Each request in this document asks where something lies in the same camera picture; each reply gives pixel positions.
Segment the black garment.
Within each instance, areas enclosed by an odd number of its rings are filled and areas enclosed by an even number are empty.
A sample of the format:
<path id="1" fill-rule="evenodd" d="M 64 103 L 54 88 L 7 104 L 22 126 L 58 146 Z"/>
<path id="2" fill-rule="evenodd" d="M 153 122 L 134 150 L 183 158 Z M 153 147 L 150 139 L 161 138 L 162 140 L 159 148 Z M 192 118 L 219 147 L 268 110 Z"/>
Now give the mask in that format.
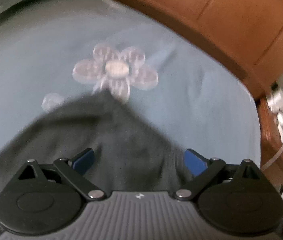
<path id="1" fill-rule="evenodd" d="M 91 148 L 85 178 L 104 190 L 173 192 L 193 176 L 184 152 L 104 91 L 42 116 L 0 151 L 0 192 L 28 160 L 41 164 Z"/>

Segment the blue floral bed sheet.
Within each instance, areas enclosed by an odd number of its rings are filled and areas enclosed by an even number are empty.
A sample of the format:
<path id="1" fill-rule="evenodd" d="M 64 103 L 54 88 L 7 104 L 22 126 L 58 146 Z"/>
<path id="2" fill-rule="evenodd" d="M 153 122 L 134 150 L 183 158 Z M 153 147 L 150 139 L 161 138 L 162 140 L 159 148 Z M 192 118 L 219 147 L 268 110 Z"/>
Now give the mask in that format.
<path id="1" fill-rule="evenodd" d="M 44 112 L 103 89 L 179 147 L 261 161 L 248 89 L 149 17 L 112 0 L 37 0 L 0 16 L 0 148 Z"/>

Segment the wooden headboard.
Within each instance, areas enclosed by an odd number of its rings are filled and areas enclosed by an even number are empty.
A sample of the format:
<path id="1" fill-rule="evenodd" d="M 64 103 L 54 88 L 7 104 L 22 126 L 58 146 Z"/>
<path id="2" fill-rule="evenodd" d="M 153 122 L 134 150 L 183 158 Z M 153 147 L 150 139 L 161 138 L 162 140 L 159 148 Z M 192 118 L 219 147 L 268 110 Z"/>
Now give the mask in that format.
<path id="1" fill-rule="evenodd" d="M 283 0 L 116 0 L 152 17 L 237 76 L 254 98 L 283 74 Z"/>

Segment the wooden nightstand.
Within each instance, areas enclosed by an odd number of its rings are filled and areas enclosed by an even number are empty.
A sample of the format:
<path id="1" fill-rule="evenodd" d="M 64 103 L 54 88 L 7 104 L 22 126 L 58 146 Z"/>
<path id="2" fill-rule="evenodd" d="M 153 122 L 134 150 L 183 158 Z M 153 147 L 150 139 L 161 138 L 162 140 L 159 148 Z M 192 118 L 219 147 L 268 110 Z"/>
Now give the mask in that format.
<path id="1" fill-rule="evenodd" d="M 276 115 L 268 108 L 265 97 L 257 106 L 261 131 L 261 166 L 273 157 L 282 146 Z M 283 185 L 283 153 L 278 159 L 263 171 L 263 174 L 275 187 Z"/>

